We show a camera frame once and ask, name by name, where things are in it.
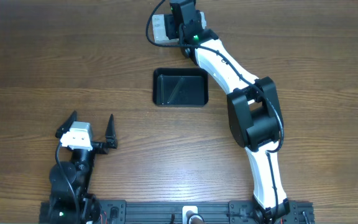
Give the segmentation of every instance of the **black cable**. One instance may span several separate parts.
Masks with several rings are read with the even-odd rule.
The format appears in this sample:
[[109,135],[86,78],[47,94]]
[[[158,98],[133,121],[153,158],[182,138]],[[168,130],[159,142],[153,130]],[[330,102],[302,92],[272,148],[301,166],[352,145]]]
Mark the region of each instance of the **black cable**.
[[214,50],[214,49],[211,49],[209,47],[204,47],[204,46],[201,46],[201,45],[190,45],[190,44],[175,44],[175,45],[167,45],[167,44],[157,44],[156,42],[152,41],[149,37],[149,27],[150,27],[150,23],[151,23],[151,20],[153,18],[153,15],[155,14],[155,12],[157,11],[157,9],[165,2],[165,0],[161,0],[161,2],[154,8],[153,12],[151,13],[149,19],[147,20],[147,24],[146,24],[146,38],[147,40],[154,46],[157,46],[157,47],[179,47],[179,48],[191,48],[191,49],[204,49],[204,50],[208,50],[210,52],[213,52],[215,53],[216,55],[220,56],[225,62],[227,65],[229,65],[233,71],[236,73],[236,75],[240,78],[241,81],[245,82],[246,84],[248,84],[251,88],[253,88],[267,103],[268,105],[271,107],[271,109],[273,110],[274,112],[274,115],[278,121],[278,127],[280,128],[280,140],[278,142],[278,146],[276,149],[274,150],[268,150],[267,152],[269,153],[275,153],[275,152],[278,152],[281,147],[283,146],[283,142],[284,142],[284,127],[283,127],[283,123],[282,123],[282,120],[280,118],[280,116],[278,115],[277,113],[277,110],[274,108],[272,102],[270,102],[270,100],[265,96],[265,93],[259,89],[256,85],[254,85],[253,83],[247,81],[238,71],[237,69],[234,67],[234,65],[221,53],[219,52],[218,50]]
[[267,160],[268,160],[268,165],[270,167],[270,174],[272,175],[274,196],[276,197],[276,212],[274,213],[274,216],[272,219],[272,221],[273,221],[272,223],[274,224],[276,222],[276,217],[277,217],[277,213],[278,213],[278,193],[277,193],[277,188],[276,188],[276,181],[274,180],[273,165],[272,165],[272,160],[270,158],[270,153],[266,152],[266,156],[267,156]]
[[79,220],[80,220],[80,204],[78,203],[78,199],[77,199],[77,197],[76,197],[76,195],[74,193],[73,186],[71,186],[71,183],[68,180],[68,177],[67,177],[66,173],[64,172],[62,164],[60,163],[60,160],[59,160],[59,151],[60,151],[61,146],[62,146],[62,144],[59,141],[59,144],[57,145],[57,148],[56,148],[55,160],[56,160],[56,164],[57,164],[57,166],[59,168],[60,174],[66,180],[66,182],[68,184],[68,188],[70,189],[70,193],[73,196],[73,200],[74,200],[74,203],[75,203],[75,211],[76,211],[76,217],[75,217],[76,222],[74,222],[74,223],[79,223]]

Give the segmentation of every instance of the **wooden tabletop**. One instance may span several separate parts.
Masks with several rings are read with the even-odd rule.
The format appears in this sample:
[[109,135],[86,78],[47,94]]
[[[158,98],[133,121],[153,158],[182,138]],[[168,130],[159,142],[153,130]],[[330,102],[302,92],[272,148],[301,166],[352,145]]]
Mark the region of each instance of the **wooden tabletop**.
[[[147,42],[157,3],[0,0],[0,222],[38,221],[55,130],[73,110],[100,141],[114,114],[119,148],[97,156],[89,191],[98,198],[251,199],[249,160],[212,78],[203,108],[152,102],[156,68],[195,67],[178,49]],[[199,0],[197,8],[244,68],[277,85],[288,198],[313,202],[317,223],[358,223],[358,1]],[[158,13],[169,11],[165,3]]]

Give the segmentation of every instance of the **white arm segment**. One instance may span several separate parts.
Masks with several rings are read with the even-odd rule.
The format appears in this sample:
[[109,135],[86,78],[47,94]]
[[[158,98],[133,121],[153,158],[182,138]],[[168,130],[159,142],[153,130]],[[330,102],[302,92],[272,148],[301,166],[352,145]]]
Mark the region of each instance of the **white arm segment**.
[[[220,40],[209,40],[202,46],[209,47],[214,50],[218,50],[222,53],[237,69],[237,71],[243,75],[243,77],[255,83],[257,76],[249,73],[243,69],[224,49]],[[235,88],[243,89],[248,85],[241,81],[233,69],[223,61],[223,59],[209,50],[196,49],[195,57],[197,59],[198,66],[205,69],[212,77],[217,81],[226,94],[232,93]],[[258,201],[259,205],[266,208],[273,208],[276,206],[276,198],[273,189],[272,175],[270,173],[269,161],[266,156],[266,150],[276,149],[278,142],[270,142],[259,148],[258,152],[252,152],[246,148],[249,162],[252,169],[252,175],[254,176],[254,197]],[[278,169],[277,153],[270,155],[275,184],[278,193],[278,204],[281,204],[287,195],[285,194],[281,185],[280,172]]]

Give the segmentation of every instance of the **black plastic container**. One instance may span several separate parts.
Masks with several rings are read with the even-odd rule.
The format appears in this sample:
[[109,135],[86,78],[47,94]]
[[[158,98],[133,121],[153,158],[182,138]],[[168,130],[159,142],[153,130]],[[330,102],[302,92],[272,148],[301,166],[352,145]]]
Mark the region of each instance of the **black plastic container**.
[[156,69],[153,102],[158,106],[204,106],[208,102],[208,73],[201,68]]

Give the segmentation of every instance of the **wood grain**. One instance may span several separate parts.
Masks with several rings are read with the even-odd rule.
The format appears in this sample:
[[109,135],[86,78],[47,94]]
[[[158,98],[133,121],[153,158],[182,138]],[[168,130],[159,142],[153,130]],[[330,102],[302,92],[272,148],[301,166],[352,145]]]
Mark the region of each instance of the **wood grain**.
[[[227,51],[277,85],[289,198],[314,202],[317,223],[358,223],[358,1],[197,2]],[[97,157],[90,192],[99,198],[251,198],[249,161],[212,78],[204,108],[152,103],[154,69],[194,67],[147,43],[157,3],[0,0],[0,222],[37,222],[54,131],[73,110],[98,140],[114,114],[119,149]]]

